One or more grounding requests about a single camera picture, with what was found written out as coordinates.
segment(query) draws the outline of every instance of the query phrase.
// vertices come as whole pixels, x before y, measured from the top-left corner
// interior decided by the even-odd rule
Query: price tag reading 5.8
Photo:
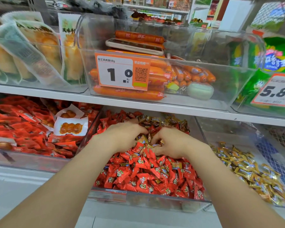
[[[147,90],[150,59],[95,53],[101,86]]]
[[[285,74],[274,74],[251,103],[285,106]]]

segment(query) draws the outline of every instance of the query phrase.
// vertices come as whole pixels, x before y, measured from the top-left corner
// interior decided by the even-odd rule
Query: pile of candy
[[[114,154],[99,174],[94,186],[203,200],[205,189],[202,180],[188,160],[156,156],[152,151],[152,148],[164,143],[161,140],[160,144],[149,144],[152,137],[164,126],[174,126],[185,133],[190,132],[186,120],[180,121],[174,115],[165,117],[165,121],[161,121],[138,111],[127,114],[122,110],[114,115],[107,111],[106,118],[100,119],[97,134],[104,132],[112,124],[132,118],[138,118],[139,124],[145,126],[149,134],[140,134],[133,149]]]
[[[244,153],[235,146],[229,149],[225,142],[211,147],[216,156],[263,200],[279,206],[285,202],[285,186],[280,181],[280,173],[266,164],[259,167],[253,154]]]
[[[29,100],[15,95],[4,97],[0,99],[0,149],[72,158],[86,132],[83,126],[69,122],[66,132],[57,135],[54,132],[56,122],[58,119],[84,119],[88,124],[86,127],[90,127],[101,108],[100,105],[79,102],[71,104],[62,100]],[[76,134],[74,130],[78,127],[80,133]]]

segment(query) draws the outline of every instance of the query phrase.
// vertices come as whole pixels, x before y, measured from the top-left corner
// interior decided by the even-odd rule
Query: phone screen
[[[151,49],[151,50],[156,50],[156,51],[162,51],[162,49],[160,47],[151,46],[151,45],[144,45],[144,44],[135,43],[135,42],[128,42],[128,41],[123,41],[123,40],[119,40],[119,39],[115,39],[115,38],[110,39],[109,42],[114,42],[114,43],[118,43],[118,44],[121,44],[121,45],[130,45],[130,46],[134,46],[134,47],[137,47],[137,48],[144,48],[144,49]]]

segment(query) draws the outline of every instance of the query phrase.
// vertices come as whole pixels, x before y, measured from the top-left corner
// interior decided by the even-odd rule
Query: barcode
[[[147,81],[148,69],[135,67],[135,80],[136,81]]]

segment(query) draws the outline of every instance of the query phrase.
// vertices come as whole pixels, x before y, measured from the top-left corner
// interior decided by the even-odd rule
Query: smartphone
[[[106,46],[133,51],[136,53],[147,53],[151,55],[163,56],[163,49],[156,46],[145,45],[141,43],[128,42],[122,39],[111,38],[105,42]]]

